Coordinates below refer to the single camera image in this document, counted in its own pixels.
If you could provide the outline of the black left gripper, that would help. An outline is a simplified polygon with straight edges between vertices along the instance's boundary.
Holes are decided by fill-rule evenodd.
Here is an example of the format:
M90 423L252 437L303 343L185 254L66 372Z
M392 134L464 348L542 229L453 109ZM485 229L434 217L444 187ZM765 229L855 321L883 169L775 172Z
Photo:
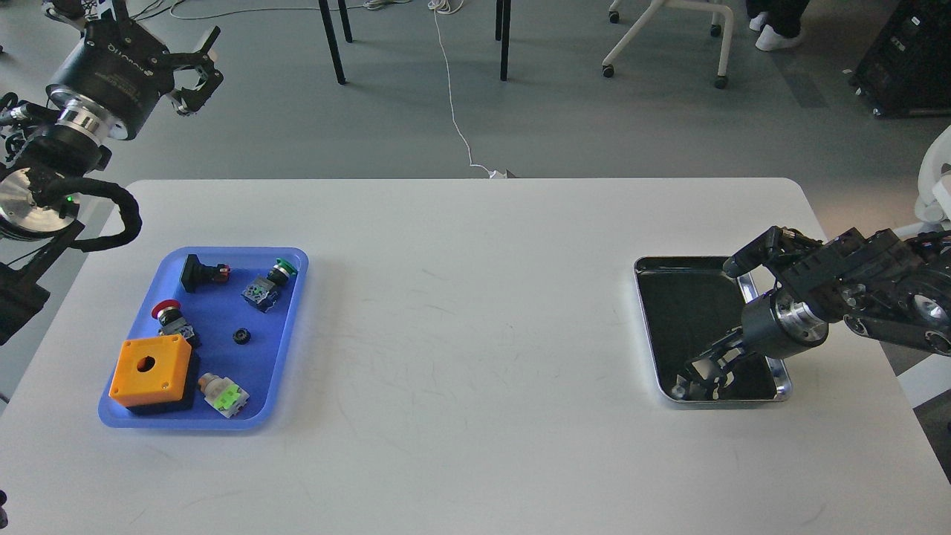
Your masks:
M135 139L163 95L180 116L193 115L224 81L212 51L218 26L196 51L170 52L132 21L126 1L44 1L43 10L81 35L45 88L59 109L55 123L93 142ZM194 87L175 87L180 71L198 76Z

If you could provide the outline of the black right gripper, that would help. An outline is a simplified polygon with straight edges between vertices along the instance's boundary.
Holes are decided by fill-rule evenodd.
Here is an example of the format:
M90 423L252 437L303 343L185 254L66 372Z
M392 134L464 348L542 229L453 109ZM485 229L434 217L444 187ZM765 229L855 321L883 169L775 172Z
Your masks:
M799 354L799 344L782 327L776 312L776 295L763 294L741 311L741 325L730 329L698 357L679 370L674 385L684 385L689 393L675 402L728 402L735 383L734 369L747 354L784 360Z

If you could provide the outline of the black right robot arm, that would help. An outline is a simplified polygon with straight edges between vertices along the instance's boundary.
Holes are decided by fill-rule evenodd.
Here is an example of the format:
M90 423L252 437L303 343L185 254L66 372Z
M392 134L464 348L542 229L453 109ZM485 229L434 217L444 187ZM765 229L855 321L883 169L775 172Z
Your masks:
M817 348L836 322L862 337L949 354L946 230L901 239L890 228L870 237L850 228L818 241L773 226L728 257L723 270L737 278L757 267L770 271L773 288L744 306L739 325L685 362L669 390L673 399L720 399L741 362Z

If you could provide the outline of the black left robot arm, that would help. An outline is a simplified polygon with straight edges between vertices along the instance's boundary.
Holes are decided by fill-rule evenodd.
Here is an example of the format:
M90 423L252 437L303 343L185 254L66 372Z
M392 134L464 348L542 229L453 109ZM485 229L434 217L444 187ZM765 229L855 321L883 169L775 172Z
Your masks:
M2 84L2 238L37 241L36 250L2 264L2 342L42 311L40 285L66 250L96 253L126 246L140 232L138 204L108 166L108 140L132 141L163 100L190 117L207 104L223 74L208 28L193 51L173 51L155 32L163 1L139 14L125 1L41 1L48 19L78 33L78 43L45 88L45 101L21 99Z

